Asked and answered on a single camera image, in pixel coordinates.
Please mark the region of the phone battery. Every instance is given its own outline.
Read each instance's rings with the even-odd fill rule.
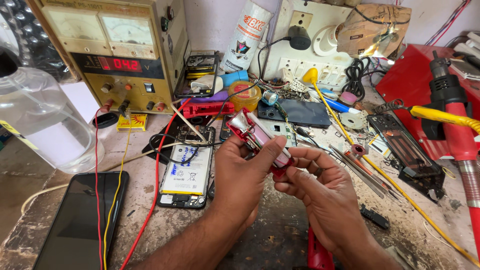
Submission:
[[[171,159],[185,161],[192,156],[196,147],[175,145]],[[169,162],[165,171],[161,193],[203,195],[208,184],[211,147],[200,147],[195,157],[185,163]]]

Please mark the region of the analog meter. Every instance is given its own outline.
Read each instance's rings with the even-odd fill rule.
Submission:
[[[157,59],[155,37],[150,18],[118,17],[100,13],[113,55]]]
[[[112,55],[98,12],[49,6],[42,12],[66,51]]]

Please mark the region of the red digital display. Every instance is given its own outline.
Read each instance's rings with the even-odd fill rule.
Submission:
[[[109,57],[99,57],[98,60],[104,70],[142,72],[142,66],[137,60]]]

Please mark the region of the hand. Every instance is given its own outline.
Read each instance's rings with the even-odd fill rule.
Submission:
[[[274,177],[275,189],[303,201],[320,243],[346,267],[368,253],[390,260],[363,222],[348,172],[323,150],[291,147],[288,151],[295,163],[283,177]],[[306,168],[309,173],[297,168]]]
[[[216,211],[223,211],[225,218],[240,222],[246,229],[258,211],[264,180],[270,166],[280,155],[287,138],[278,136],[268,141],[251,160],[244,158],[250,152],[236,136],[228,138],[215,154]]]

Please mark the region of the yellow soldering iron handle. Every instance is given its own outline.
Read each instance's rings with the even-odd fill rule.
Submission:
[[[408,110],[415,117],[430,119],[448,124],[456,124],[459,126],[469,126],[480,134],[480,121],[469,118],[467,116],[454,115],[441,110],[429,109],[422,106],[412,106]]]

